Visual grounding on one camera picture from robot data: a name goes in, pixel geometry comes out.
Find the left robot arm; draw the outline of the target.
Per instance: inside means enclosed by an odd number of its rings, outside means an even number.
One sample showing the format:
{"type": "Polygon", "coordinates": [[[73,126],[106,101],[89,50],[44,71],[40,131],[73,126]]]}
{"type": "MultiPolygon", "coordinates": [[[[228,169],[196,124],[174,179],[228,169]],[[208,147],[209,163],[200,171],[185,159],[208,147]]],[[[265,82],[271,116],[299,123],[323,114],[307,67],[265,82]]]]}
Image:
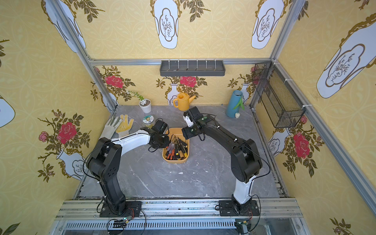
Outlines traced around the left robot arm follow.
{"type": "Polygon", "coordinates": [[[138,217],[141,201],[126,202],[120,189],[117,172],[122,155],[139,146],[150,145],[153,149],[165,148],[170,140],[165,130],[168,125],[161,119],[152,128],[142,127],[139,131],[119,139],[101,138],[88,157],[86,166],[99,180],[104,193],[104,204],[100,217],[138,217]]]}

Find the sunflower seed jar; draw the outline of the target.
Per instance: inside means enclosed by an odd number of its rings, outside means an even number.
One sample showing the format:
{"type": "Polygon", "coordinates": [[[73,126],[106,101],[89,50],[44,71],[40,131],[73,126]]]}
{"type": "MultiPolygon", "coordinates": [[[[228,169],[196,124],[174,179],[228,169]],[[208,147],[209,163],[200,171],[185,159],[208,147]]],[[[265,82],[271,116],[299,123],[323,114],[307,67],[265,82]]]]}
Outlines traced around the sunflower seed jar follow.
{"type": "Polygon", "coordinates": [[[152,128],[154,125],[155,118],[152,115],[146,115],[143,118],[143,123],[145,124],[146,127],[152,128]]]}

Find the teal vase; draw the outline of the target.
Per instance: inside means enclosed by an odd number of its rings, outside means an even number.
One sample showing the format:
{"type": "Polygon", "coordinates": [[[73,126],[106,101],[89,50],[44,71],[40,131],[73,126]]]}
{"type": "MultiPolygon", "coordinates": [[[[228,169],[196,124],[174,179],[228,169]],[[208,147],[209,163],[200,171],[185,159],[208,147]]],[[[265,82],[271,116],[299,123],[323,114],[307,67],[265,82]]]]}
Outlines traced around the teal vase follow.
{"type": "Polygon", "coordinates": [[[240,108],[245,110],[243,103],[243,92],[240,90],[235,90],[233,91],[228,103],[226,115],[230,118],[235,118],[236,113],[239,112],[240,108]]]}

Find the yellow watering can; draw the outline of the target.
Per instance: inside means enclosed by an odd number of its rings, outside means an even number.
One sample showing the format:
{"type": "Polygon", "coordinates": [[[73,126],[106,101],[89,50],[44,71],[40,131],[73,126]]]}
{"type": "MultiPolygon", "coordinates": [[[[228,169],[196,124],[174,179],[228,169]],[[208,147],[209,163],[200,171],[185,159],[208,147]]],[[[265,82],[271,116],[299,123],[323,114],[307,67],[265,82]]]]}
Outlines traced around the yellow watering can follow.
{"type": "Polygon", "coordinates": [[[187,111],[195,98],[196,96],[190,97],[187,93],[179,93],[177,98],[173,100],[173,106],[180,111],[187,111]]]}

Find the yellow storage box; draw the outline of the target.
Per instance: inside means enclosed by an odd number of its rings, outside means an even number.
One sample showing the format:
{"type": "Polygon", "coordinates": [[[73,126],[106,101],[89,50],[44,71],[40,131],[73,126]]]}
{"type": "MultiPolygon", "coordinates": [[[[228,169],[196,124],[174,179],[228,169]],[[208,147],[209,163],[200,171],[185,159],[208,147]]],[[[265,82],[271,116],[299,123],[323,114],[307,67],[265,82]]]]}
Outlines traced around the yellow storage box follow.
{"type": "Polygon", "coordinates": [[[162,157],[168,163],[185,163],[190,153],[190,140],[183,136],[182,128],[171,128],[168,137],[170,144],[163,149],[162,157]]]}

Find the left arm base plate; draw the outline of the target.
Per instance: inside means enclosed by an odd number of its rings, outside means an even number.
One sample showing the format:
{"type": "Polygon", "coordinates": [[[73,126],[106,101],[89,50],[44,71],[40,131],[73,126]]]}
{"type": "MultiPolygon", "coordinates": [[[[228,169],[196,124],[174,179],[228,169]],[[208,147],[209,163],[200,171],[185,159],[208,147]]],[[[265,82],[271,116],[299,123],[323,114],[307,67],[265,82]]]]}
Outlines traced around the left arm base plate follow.
{"type": "Polygon", "coordinates": [[[139,217],[142,208],[141,201],[125,201],[117,206],[104,202],[99,217],[115,218],[115,217],[139,217]]]}

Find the white flower pot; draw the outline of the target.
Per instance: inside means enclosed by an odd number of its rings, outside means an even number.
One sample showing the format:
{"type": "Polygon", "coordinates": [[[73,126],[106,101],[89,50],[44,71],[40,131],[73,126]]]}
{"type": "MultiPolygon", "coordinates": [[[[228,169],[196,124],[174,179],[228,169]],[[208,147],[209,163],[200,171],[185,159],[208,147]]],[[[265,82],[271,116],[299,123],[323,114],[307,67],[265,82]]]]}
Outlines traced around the white flower pot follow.
{"type": "Polygon", "coordinates": [[[139,101],[139,106],[141,107],[144,113],[150,113],[152,109],[151,100],[143,99],[139,101]]]}

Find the grey wall shelf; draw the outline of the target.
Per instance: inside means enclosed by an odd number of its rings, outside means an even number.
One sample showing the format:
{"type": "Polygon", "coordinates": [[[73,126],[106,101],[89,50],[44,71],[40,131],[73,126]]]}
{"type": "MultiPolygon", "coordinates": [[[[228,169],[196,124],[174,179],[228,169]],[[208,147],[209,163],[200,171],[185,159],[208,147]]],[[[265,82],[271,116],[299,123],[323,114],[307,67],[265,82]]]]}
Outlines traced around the grey wall shelf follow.
{"type": "Polygon", "coordinates": [[[217,59],[169,59],[160,65],[160,76],[224,76],[225,72],[223,60],[217,59]]]}

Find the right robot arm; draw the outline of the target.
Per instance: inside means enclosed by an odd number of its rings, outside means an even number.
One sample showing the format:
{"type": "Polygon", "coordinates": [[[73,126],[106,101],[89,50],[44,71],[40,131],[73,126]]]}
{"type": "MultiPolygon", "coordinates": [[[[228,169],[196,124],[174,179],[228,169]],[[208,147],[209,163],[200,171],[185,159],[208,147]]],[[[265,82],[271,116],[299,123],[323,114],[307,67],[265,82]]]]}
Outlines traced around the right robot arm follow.
{"type": "Polygon", "coordinates": [[[185,139],[195,136],[209,136],[224,147],[231,156],[231,170],[236,177],[236,188],[232,195],[235,205],[241,209],[251,201],[251,189],[262,168],[256,143],[252,139],[237,137],[222,127],[211,115],[203,115],[197,107],[184,112],[187,127],[182,129],[185,139]]]}

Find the yellow dotted work glove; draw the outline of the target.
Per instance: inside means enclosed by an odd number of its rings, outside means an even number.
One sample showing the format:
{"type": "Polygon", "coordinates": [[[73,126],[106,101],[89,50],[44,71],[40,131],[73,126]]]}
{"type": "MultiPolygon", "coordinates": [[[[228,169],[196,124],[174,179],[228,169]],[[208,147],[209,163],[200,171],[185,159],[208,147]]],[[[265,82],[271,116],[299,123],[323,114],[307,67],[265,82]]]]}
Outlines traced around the yellow dotted work glove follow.
{"type": "Polygon", "coordinates": [[[116,130],[119,138],[129,135],[129,131],[134,123],[134,119],[128,120],[128,115],[120,115],[120,118],[122,119],[122,122],[116,130]]]}

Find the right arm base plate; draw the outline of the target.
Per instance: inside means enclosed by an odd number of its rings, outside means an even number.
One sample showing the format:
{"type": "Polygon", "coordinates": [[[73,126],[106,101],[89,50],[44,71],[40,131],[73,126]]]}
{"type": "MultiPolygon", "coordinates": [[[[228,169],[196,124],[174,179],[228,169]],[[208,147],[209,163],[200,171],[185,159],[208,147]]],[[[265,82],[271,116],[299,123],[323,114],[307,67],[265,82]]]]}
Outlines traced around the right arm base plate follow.
{"type": "Polygon", "coordinates": [[[259,216],[259,205],[255,200],[239,204],[236,200],[220,200],[215,209],[220,216],[259,216]]]}

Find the long white leather glove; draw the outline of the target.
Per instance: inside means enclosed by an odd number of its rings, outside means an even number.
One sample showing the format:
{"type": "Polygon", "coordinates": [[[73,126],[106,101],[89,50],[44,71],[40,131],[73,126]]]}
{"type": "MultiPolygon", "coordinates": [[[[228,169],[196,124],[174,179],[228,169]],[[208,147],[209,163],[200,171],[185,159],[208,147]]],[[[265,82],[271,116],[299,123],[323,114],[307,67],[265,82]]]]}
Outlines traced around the long white leather glove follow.
{"type": "Polygon", "coordinates": [[[122,121],[123,119],[121,117],[111,116],[109,120],[106,122],[99,139],[101,138],[111,139],[122,121]]]}

